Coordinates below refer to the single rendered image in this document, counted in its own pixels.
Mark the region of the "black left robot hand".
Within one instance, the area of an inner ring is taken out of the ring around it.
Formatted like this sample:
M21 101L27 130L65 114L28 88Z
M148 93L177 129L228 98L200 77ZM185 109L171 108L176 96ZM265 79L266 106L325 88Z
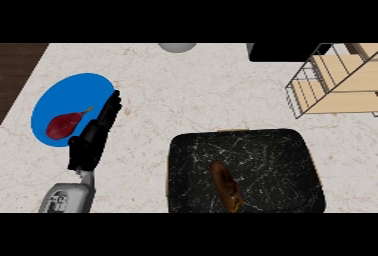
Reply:
M109 96L96 119L86 125L78 136L68 140L70 162L68 169L74 171L93 171L101 161L108 133L121 110L120 91Z

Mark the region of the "black marble tray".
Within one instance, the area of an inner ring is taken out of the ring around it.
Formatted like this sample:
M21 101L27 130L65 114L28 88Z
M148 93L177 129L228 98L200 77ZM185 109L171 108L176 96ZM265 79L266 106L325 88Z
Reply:
M325 195L300 133L263 129L188 133L170 143L167 200L171 213L223 213L210 174L220 161L236 181L241 213L321 213Z

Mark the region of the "dark red pear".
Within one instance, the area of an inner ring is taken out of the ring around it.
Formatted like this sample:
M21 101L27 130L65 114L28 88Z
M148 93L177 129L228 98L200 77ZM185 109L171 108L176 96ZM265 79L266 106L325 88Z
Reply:
M61 140L67 138L78 126L78 123L83 120L84 115L95 109L89 107L81 112L71 112L67 114L58 115L49 122L46 128L46 135L53 140Z

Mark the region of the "blue oval plate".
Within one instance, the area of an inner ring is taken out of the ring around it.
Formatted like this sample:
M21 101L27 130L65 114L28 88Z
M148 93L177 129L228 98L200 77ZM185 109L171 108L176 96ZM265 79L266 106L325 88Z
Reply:
M73 132L78 136L87 123L98 118L104 104L115 91L111 81L99 74L81 73L62 79L40 97L33 115L31 129L39 141L52 147L67 147L70 138L53 140L46 135L50 120L61 114L92 110Z

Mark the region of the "grey round object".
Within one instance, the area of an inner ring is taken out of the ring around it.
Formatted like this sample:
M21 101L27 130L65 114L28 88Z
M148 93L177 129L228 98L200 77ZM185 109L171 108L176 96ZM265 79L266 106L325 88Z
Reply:
M170 53L183 53L195 46L195 43L160 43L160 47Z

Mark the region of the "black appliance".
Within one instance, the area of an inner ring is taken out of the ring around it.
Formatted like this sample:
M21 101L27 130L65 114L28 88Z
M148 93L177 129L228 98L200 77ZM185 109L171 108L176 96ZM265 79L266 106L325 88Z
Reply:
M313 55L324 55L332 43L248 43L251 62L304 62Z

